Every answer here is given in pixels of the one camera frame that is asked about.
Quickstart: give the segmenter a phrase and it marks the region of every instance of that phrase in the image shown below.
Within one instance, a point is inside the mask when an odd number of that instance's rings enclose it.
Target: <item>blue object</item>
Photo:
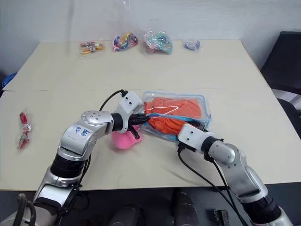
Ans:
[[[186,41],[184,43],[184,47],[186,49],[190,49],[192,51],[196,51],[199,49],[201,43],[199,42],[199,40],[196,40],[196,41]]]
[[[133,33],[126,33],[123,38],[117,36],[114,39],[114,52],[123,51],[138,44],[138,39]]]
[[[4,88],[10,81],[12,81],[12,79],[16,76],[17,73],[11,74],[10,76],[6,77],[3,81],[2,81],[2,88]]]

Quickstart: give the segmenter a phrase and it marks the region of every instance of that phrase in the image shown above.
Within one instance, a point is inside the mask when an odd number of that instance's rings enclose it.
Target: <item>black cable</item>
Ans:
[[[28,208],[30,210],[29,226],[35,226],[36,219],[37,219],[36,209],[31,201],[27,201],[26,205],[28,206]]]
[[[20,226],[22,219],[23,219],[23,214],[25,211],[25,207],[26,207],[26,196],[25,194],[21,193],[18,195],[18,210],[17,210],[17,214],[15,217],[15,220],[13,222],[13,226]]]
[[[231,195],[231,193],[230,193],[230,190],[229,190],[229,187],[228,187],[228,185],[227,185],[227,182],[226,182],[224,176],[222,175],[222,172],[221,172],[220,168],[218,167],[218,165],[216,164],[215,161],[213,162],[213,165],[216,167],[216,169],[217,169],[217,171],[218,171],[218,174],[221,176],[222,182],[224,183],[224,185],[225,185],[225,187],[226,187],[228,196],[229,196],[229,198],[230,198],[230,200],[231,200],[231,202],[232,202],[232,204],[233,204],[233,207],[235,208],[234,211],[238,214],[238,218],[240,219],[241,223],[247,225],[246,221],[245,221],[245,220],[242,218],[242,216],[239,214],[239,211],[238,211],[238,209],[237,209],[237,207],[236,207],[236,204],[235,204],[235,202],[234,202],[234,200],[233,200],[233,197],[232,197],[232,195]]]
[[[190,165],[188,165],[181,157],[181,149],[178,150],[178,156],[180,161],[188,168],[190,169],[192,172],[194,172],[195,174],[197,174],[200,178],[202,178],[204,181],[206,181],[208,184],[210,184],[225,200],[226,202],[229,204],[229,206],[236,212],[237,216],[240,216],[240,213],[238,211],[235,210],[234,206],[232,205],[232,203],[227,199],[227,197],[221,192],[221,190],[215,186],[210,180],[208,180],[206,177],[204,177],[203,175],[199,174],[197,171],[195,171]],[[248,224],[245,221],[242,221],[242,224],[244,226],[248,226]]]
[[[106,105],[106,103],[116,94],[121,93],[121,96],[124,97],[128,92],[124,89],[118,90],[114,93],[111,94],[111,96],[109,96],[103,103],[103,105],[99,108],[99,111],[101,112],[103,110],[103,107]]]
[[[85,174],[87,173],[87,171],[89,169],[89,166],[90,166],[90,163],[91,163],[91,155],[89,156],[88,160],[85,162],[83,173],[81,174],[81,177],[80,177],[79,182],[78,182],[79,185],[81,184],[81,181],[83,180]]]

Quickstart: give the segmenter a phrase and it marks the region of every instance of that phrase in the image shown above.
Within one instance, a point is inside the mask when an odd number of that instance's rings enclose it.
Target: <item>orange cloth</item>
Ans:
[[[201,118],[202,112],[195,99],[172,99],[156,97],[152,102],[144,102],[144,113],[159,113],[180,115],[191,118]],[[148,123],[164,134],[178,135],[185,121],[167,117],[154,117]]]

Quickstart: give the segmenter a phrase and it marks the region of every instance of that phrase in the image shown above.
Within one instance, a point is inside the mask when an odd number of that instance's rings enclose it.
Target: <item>handwritten label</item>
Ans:
[[[69,136],[75,140],[78,139],[85,139],[91,132],[89,131],[88,128],[84,126],[76,126],[73,132],[69,134]]]

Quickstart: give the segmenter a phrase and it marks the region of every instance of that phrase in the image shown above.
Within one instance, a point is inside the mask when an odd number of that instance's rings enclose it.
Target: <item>red packaged item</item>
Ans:
[[[22,129],[21,129],[22,135],[19,140],[18,149],[23,149],[29,144],[30,132],[32,129],[32,126],[30,124],[30,121],[28,119],[28,115],[26,114],[26,111],[23,111],[20,113],[20,122],[22,125]]]

